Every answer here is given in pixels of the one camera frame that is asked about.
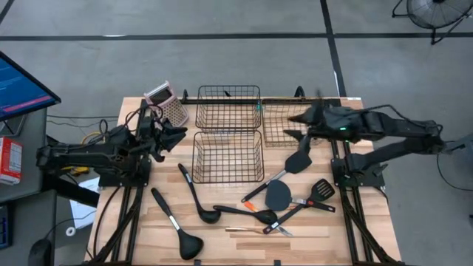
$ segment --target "utensil handle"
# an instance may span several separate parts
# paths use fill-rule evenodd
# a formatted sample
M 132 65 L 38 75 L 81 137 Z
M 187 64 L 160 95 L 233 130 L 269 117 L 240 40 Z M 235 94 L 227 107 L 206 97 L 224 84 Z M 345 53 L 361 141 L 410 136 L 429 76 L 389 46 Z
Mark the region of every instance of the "utensil handle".
M 163 209 L 164 213 L 167 216 L 172 216 L 171 209 L 169 209 L 168 203 L 166 203 L 161 193 L 156 188 L 152 188 L 151 193 L 153 194 L 157 204 Z
M 312 207 L 312 208 L 317 208 L 323 211 L 335 212 L 335 207 L 332 207 L 330 205 L 325 205 L 324 203 L 320 203 L 320 202 L 313 201 L 310 199 L 307 200 L 307 206 Z
M 265 188 L 268 187 L 267 183 L 263 183 L 260 185 L 258 188 L 250 192 L 248 195 L 246 195 L 244 198 L 242 198 L 242 202 L 250 200 L 252 197 L 255 197 L 259 192 L 263 191 Z
M 252 231 L 248 228 L 225 228 L 225 232 L 241 232 L 241 231 Z
M 195 192 L 191 175 L 187 171 L 186 167 L 184 167 L 182 164 L 178 163 L 177 167 L 179 168 L 180 172 L 183 173 L 183 176 L 186 178 L 187 184 L 189 185 L 189 188 L 191 189 L 192 197 L 194 198 L 197 209 L 201 209 L 202 206 L 200 205 L 199 199 L 197 198 L 197 193 Z
M 252 197 L 255 197 L 259 192 L 263 191 L 265 188 L 268 187 L 269 183 L 273 180 L 278 180 L 279 178 L 281 178 L 283 175 L 286 174 L 286 170 L 282 170 L 280 171 L 277 175 L 275 175 L 274 177 L 271 177 L 268 181 L 266 181 L 265 183 L 261 184 L 258 188 L 256 188 L 255 190 L 253 190 L 252 192 L 250 192 L 248 195 L 246 195 L 243 199 L 242 199 L 242 202 L 245 202 L 245 201 L 248 201 L 250 200 Z
M 253 213 L 251 213 L 249 211 L 242 211 L 242 210 L 239 210 L 239 209 L 235 209 L 235 208 L 227 207 L 227 206 L 221 206 L 221 205 L 214 205 L 214 210 L 229 212 L 229 213 L 232 213 L 232 214 L 253 215 Z
M 272 225 L 268 225 L 265 229 L 263 229 L 263 233 L 269 234 L 271 233 L 272 230 L 280 226 L 283 222 L 291 218 L 294 214 L 296 214 L 298 211 L 302 210 L 304 207 L 303 204 L 297 205 L 294 209 L 288 211 L 285 215 L 283 215 L 281 218 L 279 218 L 275 223 Z
M 179 168 L 180 172 L 183 173 L 184 177 L 187 179 L 187 182 L 192 183 L 192 177 L 189 175 L 186 167 L 180 163 L 177 164 L 177 167 Z

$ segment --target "computer screen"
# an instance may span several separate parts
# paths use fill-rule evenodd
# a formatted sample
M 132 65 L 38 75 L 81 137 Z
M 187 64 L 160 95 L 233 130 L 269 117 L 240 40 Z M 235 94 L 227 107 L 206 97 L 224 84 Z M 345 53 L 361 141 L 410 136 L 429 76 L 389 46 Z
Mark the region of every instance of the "computer screen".
M 0 52 L 0 121 L 60 102 L 45 85 Z

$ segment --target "black ladle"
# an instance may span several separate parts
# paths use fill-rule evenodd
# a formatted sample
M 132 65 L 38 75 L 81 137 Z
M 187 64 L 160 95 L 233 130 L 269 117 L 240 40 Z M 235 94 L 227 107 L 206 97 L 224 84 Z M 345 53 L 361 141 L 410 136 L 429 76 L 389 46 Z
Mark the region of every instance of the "black ladle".
M 221 206 L 221 205 L 214 205 L 214 210 L 224 211 L 224 212 L 228 212 L 232 214 L 250 215 L 257 218 L 260 222 L 264 223 L 265 225 L 272 225 L 278 220 L 278 216 L 272 210 L 250 212 L 250 211 L 242 211 L 242 210 L 227 207 L 227 206 Z
M 195 206 L 197 208 L 197 213 L 199 214 L 200 219 L 209 224 L 216 223 L 220 219 L 220 215 L 222 215 L 222 213 L 220 211 L 206 211 L 204 210 L 204 208 L 202 208 L 202 206 L 200 205 L 199 199 L 197 198 L 197 193 L 195 192 L 194 184 L 192 182 L 192 177 L 187 172 L 186 167 L 184 167 L 180 163 L 177 165 L 177 167 L 179 167 L 179 170 L 183 173 L 189 185 L 189 188 L 191 189 L 192 196 L 194 197 L 194 201 L 195 201 Z
M 177 235 L 179 236 L 180 257 L 183 259 L 193 259 L 204 247 L 204 241 L 196 236 L 191 236 L 184 232 L 184 230 L 177 224 L 176 219 L 172 216 L 171 209 L 169 209 L 163 196 L 161 196 L 160 192 L 156 188 L 152 188 L 151 193 L 153 194 L 157 204 L 171 220 L 174 228 L 176 228 Z

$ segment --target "kitchen utensil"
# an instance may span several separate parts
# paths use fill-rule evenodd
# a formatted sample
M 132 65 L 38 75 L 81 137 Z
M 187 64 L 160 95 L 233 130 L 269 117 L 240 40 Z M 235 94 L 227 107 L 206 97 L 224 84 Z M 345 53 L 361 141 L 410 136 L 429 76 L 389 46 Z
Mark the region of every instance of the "kitchen utensil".
M 335 207 L 322 204 L 322 203 L 317 202 L 313 199 L 313 198 L 318 198 L 318 199 L 326 200 L 329 197 L 331 197 L 335 193 L 335 191 L 333 191 L 333 193 L 331 193 L 331 190 L 333 190 L 333 188 L 330 190 L 327 187 L 327 185 L 329 185 L 329 187 L 332 188 L 332 186 L 326 180 L 324 180 L 322 182 L 321 182 L 321 180 L 319 180 L 317 183 L 315 183 L 312 186 L 312 189 L 311 189 L 312 193 L 311 193 L 311 195 L 308 199 L 306 199 L 306 200 L 305 199 L 297 200 L 297 202 L 299 202 L 300 204 L 298 204 L 294 209 L 288 211 L 285 215 L 280 217 L 275 223 L 273 223 L 272 225 L 269 225 L 265 229 L 263 229 L 263 233 L 268 234 L 272 230 L 274 230 L 275 228 L 278 228 L 283 222 L 287 221 L 294 214 L 296 214 L 298 211 L 302 210 L 306 206 L 313 207 L 313 208 L 318 208 L 318 209 L 321 209 L 321 210 L 324 210 L 324 211 L 335 212 Z
M 257 218 L 260 222 L 266 225 L 272 225 L 278 219 L 278 216 L 272 210 L 263 210 L 263 211 L 258 211 L 254 213 L 250 211 L 242 211 L 239 209 L 235 209 L 235 208 L 231 208 L 227 206 L 221 206 L 221 205 L 214 205 L 214 210 L 224 211 L 224 212 L 228 212 L 232 214 L 250 215 Z
M 333 189 L 327 180 L 322 178 L 312 187 L 312 194 L 310 195 L 310 198 L 312 200 L 321 202 L 327 200 L 334 194 L 335 189 Z
M 176 228 L 177 235 L 179 236 L 179 253 L 183 259 L 192 259 L 202 250 L 204 241 L 196 236 L 191 236 L 184 232 L 184 230 L 177 224 L 176 219 L 172 216 L 171 209 L 168 204 L 161 196 L 160 192 L 156 188 L 151 189 L 154 199 L 157 204 L 163 209 L 164 213 L 169 217 L 174 228 Z
M 258 212 L 258 209 L 253 205 L 253 203 L 247 201 L 245 202 L 245 207 L 246 208 L 249 208 L 251 211 L 253 212 Z M 284 229 L 282 226 L 278 226 L 276 228 L 280 233 L 282 233 L 283 235 L 285 236 L 289 236 L 289 237 L 292 237 L 294 236 L 293 234 L 291 234 L 289 231 L 287 231 L 286 229 Z
M 283 211 L 287 207 L 289 207 L 289 204 L 298 203 L 298 204 L 303 204 L 305 207 L 312 207 L 312 208 L 318 208 L 323 211 L 335 212 L 334 207 L 325 205 L 313 200 L 315 196 L 317 196 L 318 198 L 322 197 L 322 195 L 319 194 L 319 190 L 316 187 L 318 184 L 319 182 L 314 184 L 314 186 L 312 187 L 312 194 L 310 195 L 309 199 L 305 200 L 305 199 L 293 198 L 290 195 L 289 187 L 283 182 L 279 180 L 275 180 L 271 182 L 271 184 L 268 187 L 268 192 L 266 193 L 265 204 L 270 210 L 273 210 L 273 211 Z
M 209 224 L 214 224 L 220 219 L 220 215 L 222 214 L 220 211 L 206 211 L 200 205 L 199 199 L 197 198 L 197 193 L 195 192 L 194 184 L 192 182 L 192 177 L 187 172 L 186 167 L 182 164 L 178 164 L 179 170 L 183 173 L 184 177 L 187 180 L 189 188 L 191 189 L 192 196 L 194 197 L 195 206 L 197 208 L 197 213 L 202 221 L 207 222 Z
M 254 233 L 264 234 L 262 229 L 256 229 L 256 228 L 225 228 L 225 232 L 254 232 Z
M 280 171 L 277 175 L 271 177 L 267 182 L 260 185 L 258 188 L 253 190 L 251 193 L 246 195 L 242 202 L 250 200 L 252 197 L 256 196 L 259 192 L 263 191 L 271 181 L 278 180 L 283 177 L 286 173 L 297 174 L 304 171 L 307 167 L 312 164 L 312 160 L 309 155 L 302 150 L 298 150 L 293 153 L 289 158 L 286 159 L 284 170 Z

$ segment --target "black wire basket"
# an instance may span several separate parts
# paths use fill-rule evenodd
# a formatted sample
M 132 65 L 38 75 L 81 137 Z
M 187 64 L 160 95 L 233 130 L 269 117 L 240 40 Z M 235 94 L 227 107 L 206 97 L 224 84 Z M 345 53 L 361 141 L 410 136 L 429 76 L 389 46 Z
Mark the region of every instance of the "black wire basket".
M 261 126 L 258 86 L 201 86 L 196 127 L 204 130 L 256 130 Z
M 196 183 L 260 182 L 265 176 L 258 131 L 198 132 L 192 178 Z
M 307 126 L 288 120 L 289 117 L 300 115 L 318 98 L 266 98 L 262 100 L 263 135 L 266 147 L 291 147 L 299 143 L 285 134 L 286 129 L 300 130 L 307 133 Z M 336 99 L 324 99 L 325 105 L 336 106 Z M 312 139 L 312 145 L 322 140 Z

